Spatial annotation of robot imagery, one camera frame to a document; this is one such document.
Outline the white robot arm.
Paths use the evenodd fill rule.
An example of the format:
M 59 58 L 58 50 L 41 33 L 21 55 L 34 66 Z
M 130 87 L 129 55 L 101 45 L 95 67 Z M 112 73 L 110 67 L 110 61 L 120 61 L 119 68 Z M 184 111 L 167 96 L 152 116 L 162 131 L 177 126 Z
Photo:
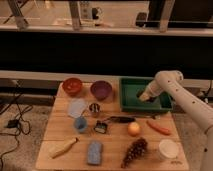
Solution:
M 167 92 L 207 136 L 200 171 L 213 171 L 213 108 L 183 88 L 182 80 L 183 74 L 178 70 L 159 71 L 139 99 L 148 101 Z

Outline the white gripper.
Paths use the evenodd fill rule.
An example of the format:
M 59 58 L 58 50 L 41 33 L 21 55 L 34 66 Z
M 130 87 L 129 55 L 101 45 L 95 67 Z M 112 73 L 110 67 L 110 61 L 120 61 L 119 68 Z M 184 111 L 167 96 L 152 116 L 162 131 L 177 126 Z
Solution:
M 148 101 L 151 98 L 159 96 L 163 92 L 163 89 L 156 81 L 151 81 L 145 88 L 145 90 L 139 95 L 141 101 Z

